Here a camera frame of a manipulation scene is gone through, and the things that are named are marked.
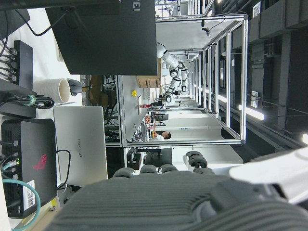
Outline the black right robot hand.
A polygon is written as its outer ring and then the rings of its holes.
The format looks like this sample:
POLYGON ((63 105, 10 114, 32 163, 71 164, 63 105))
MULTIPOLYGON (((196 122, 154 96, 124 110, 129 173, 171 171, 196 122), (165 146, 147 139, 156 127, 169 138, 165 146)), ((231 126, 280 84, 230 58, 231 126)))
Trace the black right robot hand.
POLYGON ((119 169, 112 178, 78 190, 49 231, 305 231, 308 212, 273 184, 215 174, 201 154, 193 171, 144 165, 139 175, 119 169))

